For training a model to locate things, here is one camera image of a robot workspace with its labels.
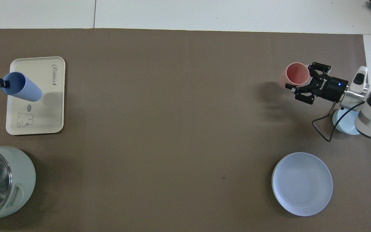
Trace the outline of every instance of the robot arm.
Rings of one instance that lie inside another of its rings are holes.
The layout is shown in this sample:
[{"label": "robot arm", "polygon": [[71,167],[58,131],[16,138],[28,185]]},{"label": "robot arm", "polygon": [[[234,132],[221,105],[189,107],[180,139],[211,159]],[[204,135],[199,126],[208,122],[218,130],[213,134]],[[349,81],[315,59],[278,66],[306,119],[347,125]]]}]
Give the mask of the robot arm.
[{"label": "robot arm", "polygon": [[333,102],[329,114],[314,120],[313,125],[315,121],[331,115],[334,105],[340,103],[340,107],[359,111],[355,121],[356,129],[359,133],[371,139],[371,92],[367,94],[369,88],[367,84],[367,68],[364,66],[359,67],[350,84],[346,80],[329,76],[328,73],[331,67],[328,65],[313,62],[308,69],[312,77],[309,84],[302,87],[286,84],[286,88],[294,92],[296,100],[308,104],[313,104],[315,97],[321,97]]}]

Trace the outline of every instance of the pink cup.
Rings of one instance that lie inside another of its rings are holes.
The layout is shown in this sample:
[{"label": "pink cup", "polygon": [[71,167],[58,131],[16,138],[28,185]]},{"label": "pink cup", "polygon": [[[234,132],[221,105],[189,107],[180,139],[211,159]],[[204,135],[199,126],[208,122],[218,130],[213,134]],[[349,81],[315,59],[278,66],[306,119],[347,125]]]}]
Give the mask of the pink cup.
[{"label": "pink cup", "polygon": [[285,85],[290,84],[299,86],[306,84],[309,80],[309,69],[299,62],[291,63],[286,70],[281,74],[277,83],[281,88],[286,88]]}]

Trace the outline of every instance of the white table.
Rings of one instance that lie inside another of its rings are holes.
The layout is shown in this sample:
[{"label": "white table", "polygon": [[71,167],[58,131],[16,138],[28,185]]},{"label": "white table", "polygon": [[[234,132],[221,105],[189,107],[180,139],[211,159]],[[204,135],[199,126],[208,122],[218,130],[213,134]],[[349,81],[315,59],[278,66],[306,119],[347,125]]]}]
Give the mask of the white table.
[{"label": "white table", "polygon": [[95,27],[363,34],[371,84],[371,10],[367,2],[0,0],[0,28]]}]

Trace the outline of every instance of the blue cup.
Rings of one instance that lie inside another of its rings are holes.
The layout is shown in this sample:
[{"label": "blue cup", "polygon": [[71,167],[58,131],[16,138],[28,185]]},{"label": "blue cup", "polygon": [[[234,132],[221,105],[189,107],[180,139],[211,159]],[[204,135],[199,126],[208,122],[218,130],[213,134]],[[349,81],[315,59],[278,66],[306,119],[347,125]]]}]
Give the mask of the blue cup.
[{"label": "blue cup", "polygon": [[9,88],[1,88],[7,95],[30,102],[36,102],[43,96],[41,89],[20,72],[11,72],[7,74],[4,76],[4,81],[9,81],[11,86]]}]

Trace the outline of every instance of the white tray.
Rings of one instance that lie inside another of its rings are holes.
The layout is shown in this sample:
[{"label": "white tray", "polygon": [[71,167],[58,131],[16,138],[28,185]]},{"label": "white tray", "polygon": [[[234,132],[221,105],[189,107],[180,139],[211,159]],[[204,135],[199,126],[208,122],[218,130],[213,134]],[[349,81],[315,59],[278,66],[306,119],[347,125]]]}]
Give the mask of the white tray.
[{"label": "white tray", "polygon": [[59,132],[64,125],[65,61],[61,57],[16,59],[9,72],[21,72],[43,92],[36,102],[8,96],[6,131],[11,135]]}]

